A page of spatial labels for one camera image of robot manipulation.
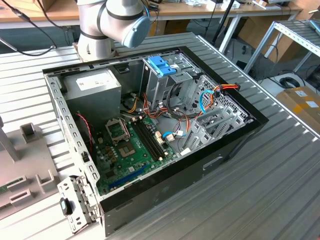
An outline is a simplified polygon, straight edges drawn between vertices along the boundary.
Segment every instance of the blue plastic latch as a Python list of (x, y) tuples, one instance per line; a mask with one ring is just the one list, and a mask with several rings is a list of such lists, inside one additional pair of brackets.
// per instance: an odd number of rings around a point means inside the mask
[(151, 56), (148, 61), (162, 77), (177, 73), (177, 70), (171, 68), (168, 62), (160, 56)]

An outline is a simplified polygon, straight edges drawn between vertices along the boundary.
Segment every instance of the green circuit board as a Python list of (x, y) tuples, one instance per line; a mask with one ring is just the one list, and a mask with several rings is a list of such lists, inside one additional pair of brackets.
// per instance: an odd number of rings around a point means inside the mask
[[(154, 134), (157, 129), (152, 120), (146, 117), (142, 122), (150, 130), (150, 135), (156, 139)], [(107, 129), (99, 133), (99, 137), (103, 139), (102, 143), (99, 143), (98, 136), (93, 136), (97, 152), (96, 167), (100, 174), (97, 182), (100, 195), (107, 194), (177, 157), (172, 148), (164, 144), (166, 147), (159, 146), (167, 155), (162, 160), (153, 159), (131, 124), (126, 122), (125, 125), (130, 134), (130, 140), (119, 142), (116, 146), (113, 145)], [(111, 132), (113, 137), (123, 134), (120, 126), (115, 126)]]
[(20, 181), (22, 181), (23, 179), (22, 178), (19, 178), (19, 179), (16, 179), (16, 180), (13, 180), (5, 185), (2, 185), (0, 186), (0, 194), (2, 193), (5, 193), (6, 191), (8, 191), (8, 186), (12, 185), (12, 184), (15, 184), (15, 183), (18, 183)]

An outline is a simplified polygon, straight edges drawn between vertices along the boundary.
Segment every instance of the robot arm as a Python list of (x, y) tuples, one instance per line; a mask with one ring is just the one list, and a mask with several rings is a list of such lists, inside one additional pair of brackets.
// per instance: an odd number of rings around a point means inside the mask
[(85, 61), (112, 57), (114, 42), (128, 48), (139, 46), (149, 32), (140, 0), (78, 0), (81, 35), (79, 55)]

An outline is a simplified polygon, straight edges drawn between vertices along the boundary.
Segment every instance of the slotted aluminum surface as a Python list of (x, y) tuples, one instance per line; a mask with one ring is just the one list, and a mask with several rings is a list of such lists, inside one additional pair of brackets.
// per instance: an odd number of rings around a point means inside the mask
[[(147, 38), (122, 56), (187, 46), (269, 118), (262, 131), (203, 180), (121, 228), (111, 240), (315, 240), (320, 233), (319, 136), (192, 33)], [(39, 57), (0, 56), (0, 115), (6, 132), (40, 126), (63, 179), (77, 174), (56, 121), (42, 69), (79, 63), (72, 47)], [(55, 194), (0, 221), (3, 239), (102, 240), (98, 223), (73, 236)]]
[(278, 21), (274, 28), (320, 57), (320, 35), (308, 20)]

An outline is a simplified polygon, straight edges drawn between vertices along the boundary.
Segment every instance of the blue cable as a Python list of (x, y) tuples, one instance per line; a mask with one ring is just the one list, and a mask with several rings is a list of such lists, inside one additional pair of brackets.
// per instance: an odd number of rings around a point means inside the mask
[(163, 138), (165, 138), (166, 136), (168, 136), (169, 134), (175, 134), (175, 135), (177, 135), (175, 132), (173, 132), (173, 131), (167, 131), (167, 132), (165, 132), (162, 136), (163, 136)]
[(144, 5), (144, 8), (145, 8), (146, 14), (148, 15), (148, 18), (150, 18), (149, 9), (146, 7), (146, 5)]
[(162, 136), (163, 136), (163, 138), (165, 138), (165, 137), (168, 136), (169, 134), (173, 134), (173, 132), (172, 132), (172, 131), (167, 131), (167, 132), (164, 133)]
[(204, 96), (205, 93), (215, 94), (215, 92), (214, 92), (214, 91), (211, 91), (211, 90), (205, 90), (205, 91), (203, 91), (203, 92), (201, 93), (201, 95), (200, 95), (200, 100), (199, 100), (199, 105), (200, 105), (201, 111), (202, 111), (204, 114), (206, 113), (206, 110), (205, 110), (205, 108), (204, 108), (204, 105), (202, 104), (202, 98), (203, 98), (203, 96)]

